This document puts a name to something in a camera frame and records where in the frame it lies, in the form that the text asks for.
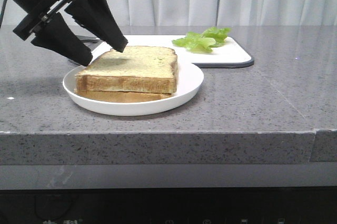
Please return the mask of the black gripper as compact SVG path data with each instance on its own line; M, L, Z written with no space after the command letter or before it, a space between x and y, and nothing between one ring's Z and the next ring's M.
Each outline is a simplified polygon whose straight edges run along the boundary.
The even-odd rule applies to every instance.
M18 37L26 40L35 27L48 22L35 33L31 43L59 53L80 65L88 66L93 56L91 50L70 30L62 15L57 13L68 3L70 4L65 8L65 12L114 50L123 52L128 43L110 11L107 0L13 1L27 13L13 30Z

